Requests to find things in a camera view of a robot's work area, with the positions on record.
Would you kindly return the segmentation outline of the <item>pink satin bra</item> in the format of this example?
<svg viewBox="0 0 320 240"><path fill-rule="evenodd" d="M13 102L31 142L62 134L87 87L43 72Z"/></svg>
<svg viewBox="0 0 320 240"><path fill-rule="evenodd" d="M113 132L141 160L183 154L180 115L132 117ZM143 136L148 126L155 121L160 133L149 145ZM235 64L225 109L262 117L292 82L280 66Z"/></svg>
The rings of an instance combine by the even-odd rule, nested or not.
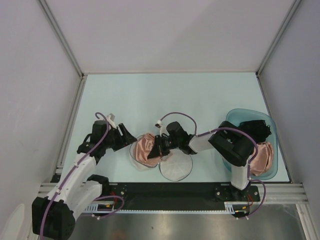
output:
<svg viewBox="0 0 320 240"><path fill-rule="evenodd" d="M145 171L157 167L160 163L173 162L176 157L172 152L167 156L148 158L155 143L155 136L152 133L145 133L137 138L130 147L132 165L139 171Z"/></svg>
<svg viewBox="0 0 320 240"><path fill-rule="evenodd" d="M250 175L251 176L260 176L268 172L273 164L274 159L274 149L270 142L265 141L257 144L258 152L253 148L253 153L249 157L249 160L253 158L250 162Z"/></svg>

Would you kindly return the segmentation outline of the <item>white mesh laundry bag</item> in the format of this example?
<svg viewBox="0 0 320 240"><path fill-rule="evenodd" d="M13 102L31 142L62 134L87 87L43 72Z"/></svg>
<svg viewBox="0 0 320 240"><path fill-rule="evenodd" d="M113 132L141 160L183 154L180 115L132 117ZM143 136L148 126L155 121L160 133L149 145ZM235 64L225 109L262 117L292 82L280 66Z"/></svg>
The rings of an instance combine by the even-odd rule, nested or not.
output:
<svg viewBox="0 0 320 240"><path fill-rule="evenodd" d="M161 175L167 180L178 182L185 179L191 173L193 169L193 160L190 155L184 154L179 149L170 150L169 154L170 152L175 156L175 160L162 162L155 168L159 168Z"/></svg>

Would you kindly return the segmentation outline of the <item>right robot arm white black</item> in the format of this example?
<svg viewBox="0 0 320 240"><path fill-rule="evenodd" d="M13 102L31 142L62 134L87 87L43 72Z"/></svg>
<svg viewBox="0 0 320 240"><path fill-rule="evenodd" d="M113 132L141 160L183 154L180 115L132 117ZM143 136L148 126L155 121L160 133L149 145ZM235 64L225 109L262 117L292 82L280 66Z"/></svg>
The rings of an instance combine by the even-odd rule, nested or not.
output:
<svg viewBox="0 0 320 240"><path fill-rule="evenodd" d="M168 124L166 131L155 136L147 156L149 159L167 156L173 149L185 155L215 149L231 165L231 196L237 201L248 196L251 185L249 163L258 153L257 143L249 134L228 121L199 135L187 133L177 121Z"/></svg>

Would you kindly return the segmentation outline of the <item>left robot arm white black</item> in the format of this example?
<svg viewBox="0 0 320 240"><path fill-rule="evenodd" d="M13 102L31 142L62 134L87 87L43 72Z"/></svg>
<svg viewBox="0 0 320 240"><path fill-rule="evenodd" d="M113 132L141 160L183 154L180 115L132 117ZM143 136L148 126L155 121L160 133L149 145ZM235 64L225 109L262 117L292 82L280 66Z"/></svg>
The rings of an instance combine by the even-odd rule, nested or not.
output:
<svg viewBox="0 0 320 240"><path fill-rule="evenodd" d="M32 231L41 238L67 240L82 212L95 199L110 196L109 179L91 172L108 149L118 151L134 142L124 124L114 125L97 120L92 131L76 151L76 157L65 176L44 197L36 197L32 208Z"/></svg>

